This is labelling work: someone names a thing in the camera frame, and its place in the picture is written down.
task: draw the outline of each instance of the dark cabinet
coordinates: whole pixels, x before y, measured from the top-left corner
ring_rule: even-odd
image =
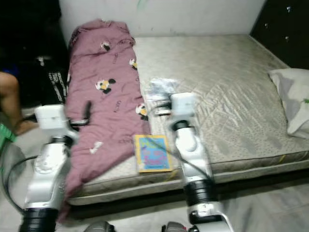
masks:
[[[268,0],[251,31],[292,68],[309,69],[309,0]]]

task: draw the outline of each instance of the book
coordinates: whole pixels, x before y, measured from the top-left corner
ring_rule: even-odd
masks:
[[[172,171],[166,136],[135,135],[134,144],[140,173]]]

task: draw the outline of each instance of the bed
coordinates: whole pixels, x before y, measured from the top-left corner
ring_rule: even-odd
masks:
[[[309,143],[286,133],[286,118],[267,71],[288,66],[248,35],[136,38],[140,88],[152,78],[178,81],[198,95],[197,115],[217,183],[250,180],[309,167]],[[153,107],[146,102],[147,108]],[[166,116],[150,116],[152,134],[166,134]],[[108,203],[181,189],[174,170],[139,174],[132,156],[85,183],[71,205]]]

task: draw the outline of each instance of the pillow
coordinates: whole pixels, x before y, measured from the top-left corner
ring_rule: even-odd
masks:
[[[309,139],[309,70],[278,69],[268,74],[282,100],[287,133]]]

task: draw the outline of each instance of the gray floor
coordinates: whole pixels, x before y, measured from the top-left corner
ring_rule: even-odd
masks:
[[[30,132],[30,136],[19,138],[18,143],[22,145],[27,156],[39,152],[39,147],[27,147],[27,144],[31,144],[39,135],[40,132],[36,129]],[[31,175],[32,168],[29,163],[22,176],[14,182],[12,194],[19,204],[24,201]],[[226,213],[236,232],[309,231],[309,178],[240,191],[225,198],[227,200],[223,203]],[[20,215],[0,193],[0,231],[16,232],[20,220]],[[57,231],[82,232],[97,220],[109,221],[119,232],[158,232],[161,231],[161,225],[169,220],[189,226],[185,202],[176,202],[85,220],[68,219],[64,224],[58,225]]]

